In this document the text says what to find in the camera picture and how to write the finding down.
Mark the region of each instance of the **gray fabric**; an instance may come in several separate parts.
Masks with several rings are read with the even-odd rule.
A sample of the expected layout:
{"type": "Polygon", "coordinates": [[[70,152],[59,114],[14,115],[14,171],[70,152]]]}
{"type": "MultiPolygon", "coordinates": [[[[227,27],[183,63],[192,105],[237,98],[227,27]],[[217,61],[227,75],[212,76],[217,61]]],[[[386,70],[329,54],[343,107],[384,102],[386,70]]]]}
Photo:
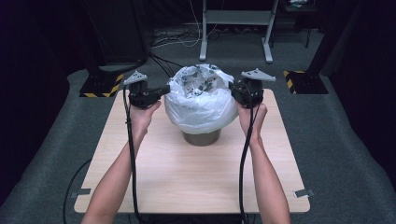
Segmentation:
{"type": "MultiPolygon", "coordinates": [[[[276,35],[274,63],[267,64],[261,35],[221,36],[209,40],[206,63],[213,63],[236,78],[242,71],[256,68],[277,78],[276,82],[264,82],[264,88],[275,93],[304,185],[316,193],[309,198],[309,212],[291,215],[293,223],[396,223],[395,191],[384,170],[351,130],[329,79],[322,77],[329,94],[289,92],[283,71],[305,70],[322,34],[312,32],[308,49],[304,47],[305,38],[305,32],[276,35]]],[[[182,65],[201,63],[200,42],[191,48],[174,44],[151,51],[182,65]]],[[[151,59],[137,70],[148,75],[152,87],[163,85],[168,79],[151,59]]],[[[62,223],[69,181],[92,157],[114,102],[114,98],[78,97],[87,76],[83,70],[68,77],[71,89],[64,107],[21,181],[1,207],[0,223],[62,223]]],[[[87,169],[88,166],[77,175],[71,192],[78,191],[87,169]]],[[[79,223],[82,218],[82,214],[74,211],[75,201],[67,200],[68,223],[79,223]]],[[[129,223],[128,219],[128,215],[119,214],[115,223],[129,223]]],[[[137,223],[133,214],[131,220],[137,223]]]]}

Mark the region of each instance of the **human arm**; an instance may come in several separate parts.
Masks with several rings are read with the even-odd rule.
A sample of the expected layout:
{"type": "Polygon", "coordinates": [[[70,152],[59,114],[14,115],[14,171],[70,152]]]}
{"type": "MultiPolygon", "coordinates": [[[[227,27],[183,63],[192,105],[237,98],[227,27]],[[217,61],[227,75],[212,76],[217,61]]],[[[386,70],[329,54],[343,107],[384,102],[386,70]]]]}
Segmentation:
{"type": "MultiPolygon", "coordinates": [[[[160,105],[161,102],[157,102],[145,110],[131,106],[130,117],[135,157],[144,136],[148,132],[152,114],[160,105]]],[[[127,142],[96,187],[81,223],[112,223],[120,209],[130,178],[131,156],[129,143],[127,142]]]]}
{"type": "MultiPolygon", "coordinates": [[[[245,135],[248,134],[250,110],[237,104],[239,121],[245,135]]],[[[258,110],[253,123],[249,147],[253,165],[253,177],[256,190],[257,204],[263,223],[290,223],[290,210],[285,192],[276,174],[274,166],[269,160],[261,137],[262,123],[267,113],[267,107],[261,104],[253,108],[254,114],[258,110]]]]}

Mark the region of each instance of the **person's left arm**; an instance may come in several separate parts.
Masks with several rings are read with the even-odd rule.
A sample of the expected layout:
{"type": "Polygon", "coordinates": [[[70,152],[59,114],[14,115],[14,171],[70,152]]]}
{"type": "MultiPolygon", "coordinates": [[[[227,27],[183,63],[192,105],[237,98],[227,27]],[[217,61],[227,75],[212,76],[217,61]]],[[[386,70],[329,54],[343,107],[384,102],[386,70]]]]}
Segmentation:
{"type": "MultiPolygon", "coordinates": [[[[144,136],[148,132],[152,114],[160,105],[161,102],[157,102],[145,110],[131,107],[135,157],[144,136]]],[[[120,209],[130,178],[131,156],[129,143],[127,142],[96,187],[81,223],[112,223],[120,209]]]]}

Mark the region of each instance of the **white plastic bag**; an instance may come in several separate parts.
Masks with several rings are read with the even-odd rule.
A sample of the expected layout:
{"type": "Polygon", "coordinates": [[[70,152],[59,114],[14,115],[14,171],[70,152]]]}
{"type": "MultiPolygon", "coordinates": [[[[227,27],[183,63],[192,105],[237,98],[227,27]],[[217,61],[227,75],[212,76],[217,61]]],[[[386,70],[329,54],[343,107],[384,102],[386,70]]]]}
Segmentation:
{"type": "Polygon", "coordinates": [[[168,83],[166,114],[189,134],[212,133],[227,126],[238,114],[229,82],[233,77],[213,64],[181,68],[168,83]]]}

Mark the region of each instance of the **table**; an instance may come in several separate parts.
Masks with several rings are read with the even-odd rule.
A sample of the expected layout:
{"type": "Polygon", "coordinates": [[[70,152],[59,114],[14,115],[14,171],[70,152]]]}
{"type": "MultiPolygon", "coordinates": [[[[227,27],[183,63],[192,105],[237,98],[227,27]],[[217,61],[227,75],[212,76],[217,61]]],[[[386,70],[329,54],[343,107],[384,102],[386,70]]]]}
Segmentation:
{"type": "MultiPolygon", "coordinates": [[[[307,198],[296,198],[295,190],[304,189],[291,150],[274,93],[264,90],[268,114],[262,137],[292,213],[309,210],[307,198]]],[[[119,155],[127,141],[122,92],[117,94],[106,126],[93,155],[82,189],[90,194],[78,195],[75,210],[84,213],[98,182],[119,155]]],[[[219,140],[208,147],[187,143],[181,130],[167,117],[164,104],[154,113],[148,134],[136,158],[137,200],[140,213],[146,214],[236,214],[239,213],[239,163],[245,136],[239,119],[221,130],[219,140]]],[[[250,153],[244,172],[244,206],[247,213],[258,213],[250,153]]],[[[120,207],[132,213],[131,185],[120,207]]]]}
{"type": "Polygon", "coordinates": [[[262,47],[264,48],[265,61],[273,62],[273,57],[269,47],[269,39],[276,16],[276,8],[278,0],[274,0],[271,11],[246,11],[246,10],[207,10],[206,0],[203,0],[203,19],[202,29],[203,37],[201,43],[201,52],[199,59],[206,60],[207,49],[207,30],[208,23],[215,24],[250,24],[250,25],[266,25],[267,30],[265,37],[262,37],[262,47]]]}

